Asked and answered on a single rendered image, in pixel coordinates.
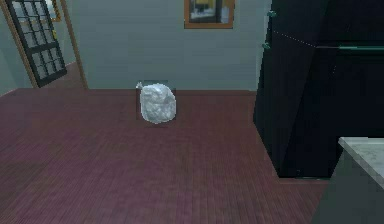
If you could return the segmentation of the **black fridge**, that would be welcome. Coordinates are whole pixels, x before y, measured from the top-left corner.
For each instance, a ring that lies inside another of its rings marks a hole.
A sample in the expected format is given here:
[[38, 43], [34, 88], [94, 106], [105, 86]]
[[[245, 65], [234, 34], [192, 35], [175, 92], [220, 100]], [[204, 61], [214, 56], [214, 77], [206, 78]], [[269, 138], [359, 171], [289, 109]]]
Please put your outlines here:
[[384, 0], [272, 0], [254, 123], [281, 178], [331, 177], [340, 137], [384, 137]]

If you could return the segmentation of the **black glass-paned room door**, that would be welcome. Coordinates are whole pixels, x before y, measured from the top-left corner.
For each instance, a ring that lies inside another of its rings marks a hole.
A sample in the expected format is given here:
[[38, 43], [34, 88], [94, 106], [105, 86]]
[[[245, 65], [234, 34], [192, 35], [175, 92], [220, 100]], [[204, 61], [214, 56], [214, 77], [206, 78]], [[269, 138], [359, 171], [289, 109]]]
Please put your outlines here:
[[45, 0], [5, 0], [39, 88], [67, 74]]

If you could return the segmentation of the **grey counter with pale top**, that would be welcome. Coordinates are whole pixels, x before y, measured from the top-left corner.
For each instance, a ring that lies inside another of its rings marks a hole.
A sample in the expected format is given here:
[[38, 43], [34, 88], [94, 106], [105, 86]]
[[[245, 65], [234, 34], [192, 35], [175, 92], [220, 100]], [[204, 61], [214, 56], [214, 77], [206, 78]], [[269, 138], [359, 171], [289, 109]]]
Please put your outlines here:
[[310, 224], [384, 224], [384, 138], [340, 137], [343, 153]]

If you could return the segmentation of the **orange framed wall picture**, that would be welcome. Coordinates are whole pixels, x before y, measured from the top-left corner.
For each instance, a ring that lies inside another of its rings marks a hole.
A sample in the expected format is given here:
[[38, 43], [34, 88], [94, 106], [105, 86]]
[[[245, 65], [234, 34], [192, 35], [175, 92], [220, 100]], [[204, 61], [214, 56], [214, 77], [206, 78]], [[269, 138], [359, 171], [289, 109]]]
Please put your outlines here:
[[232, 29], [235, 0], [184, 0], [185, 29]]

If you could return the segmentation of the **gold framed wall picture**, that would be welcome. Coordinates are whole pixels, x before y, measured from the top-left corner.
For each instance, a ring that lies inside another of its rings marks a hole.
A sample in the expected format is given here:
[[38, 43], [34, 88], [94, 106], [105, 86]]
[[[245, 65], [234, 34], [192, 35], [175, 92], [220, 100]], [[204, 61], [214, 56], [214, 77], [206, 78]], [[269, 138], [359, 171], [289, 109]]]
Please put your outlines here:
[[58, 0], [45, 0], [50, 18], [53, 22], [60, 22], [61, 21], [61, 15], [60, 10], [58, 7]]

